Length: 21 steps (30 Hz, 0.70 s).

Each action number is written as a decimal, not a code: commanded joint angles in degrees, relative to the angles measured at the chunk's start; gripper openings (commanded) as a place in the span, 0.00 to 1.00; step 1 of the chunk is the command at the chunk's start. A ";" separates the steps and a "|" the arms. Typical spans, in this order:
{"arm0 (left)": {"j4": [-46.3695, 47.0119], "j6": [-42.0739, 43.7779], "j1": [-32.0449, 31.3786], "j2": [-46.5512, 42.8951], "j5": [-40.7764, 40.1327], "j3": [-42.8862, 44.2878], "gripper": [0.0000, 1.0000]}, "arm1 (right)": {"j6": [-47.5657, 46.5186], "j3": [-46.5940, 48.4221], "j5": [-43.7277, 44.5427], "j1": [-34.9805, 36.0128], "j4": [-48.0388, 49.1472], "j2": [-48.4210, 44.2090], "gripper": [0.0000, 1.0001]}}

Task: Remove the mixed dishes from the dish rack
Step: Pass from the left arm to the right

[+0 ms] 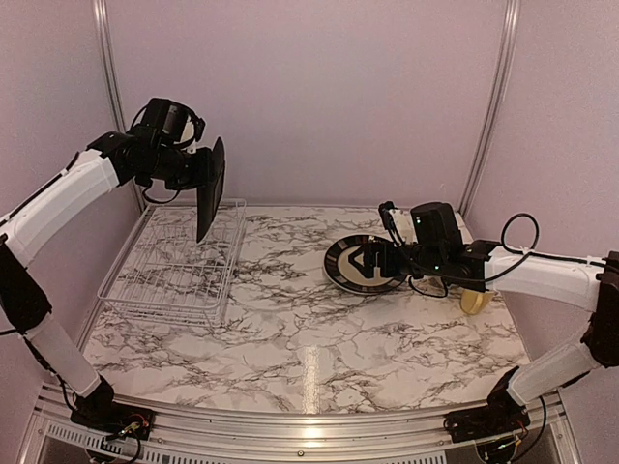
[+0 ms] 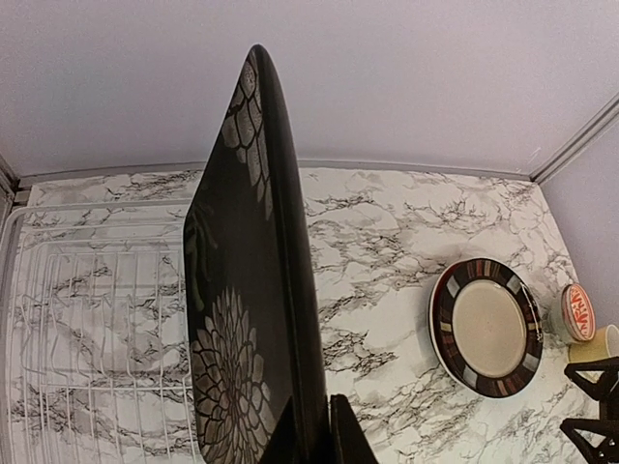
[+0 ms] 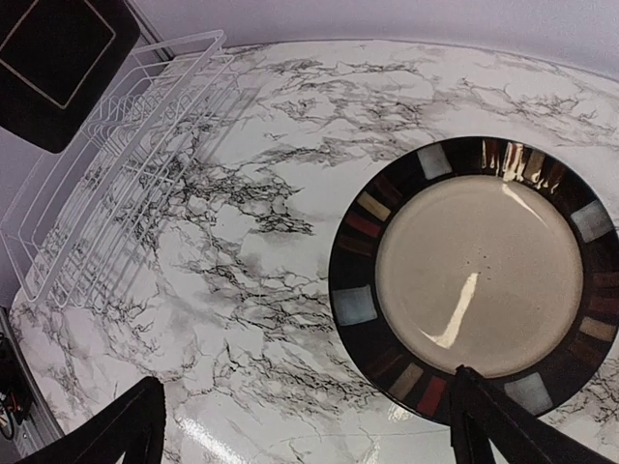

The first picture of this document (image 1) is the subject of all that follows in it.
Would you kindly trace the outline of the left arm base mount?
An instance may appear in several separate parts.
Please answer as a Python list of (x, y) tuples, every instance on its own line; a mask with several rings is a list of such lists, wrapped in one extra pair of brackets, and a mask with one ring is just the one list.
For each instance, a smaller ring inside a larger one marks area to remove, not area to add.
[(104, 432), (107, 441), (127, 437), (146, 441), (154, 418), (155, 412), (151, 409), (117, 402), (113, 402), (107, 411), (98, 415), (88, 413), (84, 408), (71, 413), (73, 423)]

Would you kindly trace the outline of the black round plate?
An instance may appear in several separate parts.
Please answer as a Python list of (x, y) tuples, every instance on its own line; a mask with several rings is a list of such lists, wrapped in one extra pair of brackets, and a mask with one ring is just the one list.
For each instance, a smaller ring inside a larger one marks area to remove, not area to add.
[(367, 234), (350, 235), (338, 239), (325, 253), (323, 260), (325, 276), (340, 289), (362, 296), (385, 294), (399, 288), (405, 281), (405, 276), (364, 279), (349, 264), (349, 254), (359, 245), (368, 242), (386, 243), (390, 241)]

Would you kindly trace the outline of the black square plate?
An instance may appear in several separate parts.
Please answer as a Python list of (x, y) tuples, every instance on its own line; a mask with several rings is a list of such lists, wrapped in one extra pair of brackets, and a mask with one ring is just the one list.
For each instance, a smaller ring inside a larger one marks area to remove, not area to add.
[(213, 148), (200, 148), (197, 154), (196, 241), (200, 243), (207, 235), (221, 202), (225, 173), (225, 148), (222, 138), (217, 138)]

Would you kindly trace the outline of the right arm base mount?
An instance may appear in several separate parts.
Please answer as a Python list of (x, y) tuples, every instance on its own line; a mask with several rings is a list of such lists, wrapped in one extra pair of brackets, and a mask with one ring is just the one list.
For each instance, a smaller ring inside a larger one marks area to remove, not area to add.
[(445, 416), (444, 429), (453, 443), (480, 440), (523, 430), (530, 424), (525, 408), (515, 406), (480, 406), (452, 411)]

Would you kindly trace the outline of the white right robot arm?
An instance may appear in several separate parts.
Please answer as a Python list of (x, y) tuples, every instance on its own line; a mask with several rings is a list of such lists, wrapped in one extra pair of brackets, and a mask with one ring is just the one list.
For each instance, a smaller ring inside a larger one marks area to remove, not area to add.
[(479, 293), (521, 294), (571, 305), (591, 313), (583, 333), (573, 335), (524, 367), (505, 376), (488, 396), (479, 424), (498, 433), (523, 407), (587, 373), (618, 364), (618, 255), (578, 258), (544, 254), (534, 246), (517, 249), (505, 241), (466, 243), (452, 206), (431, 202), (410, 211), (414, 239), (398, 230), (392, 203), (379, 214), (391, 238), (366, 240), (349, 258), (364, 277), (435, 276), (445, 285)]

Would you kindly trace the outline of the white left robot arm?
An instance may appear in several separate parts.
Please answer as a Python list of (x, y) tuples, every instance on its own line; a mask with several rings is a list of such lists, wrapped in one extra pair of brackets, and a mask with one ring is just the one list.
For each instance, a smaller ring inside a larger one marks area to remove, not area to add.
[(29, 274), (41, 250), (90, 204), (131, 180), (162, 180), (170, 189), (209, 187), (212, 176), (202, 131), (108, 132), (77, 153), (66, 168), (1, 219), (1, 308), (42, 365), (69, 385), (75, 411), (102, 430), (122, 421), (114, 390), (81, 354), (41, 286)]

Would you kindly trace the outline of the yellow ceramic mug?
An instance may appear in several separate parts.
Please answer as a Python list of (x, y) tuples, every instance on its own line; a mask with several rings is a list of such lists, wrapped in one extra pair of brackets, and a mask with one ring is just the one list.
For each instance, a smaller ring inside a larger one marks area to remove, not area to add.
[(459, 306), (460, 309), (467, 315), (479, 314), (493, 299), (494, 292), (477, 292), (474, 290), (463, 289)]

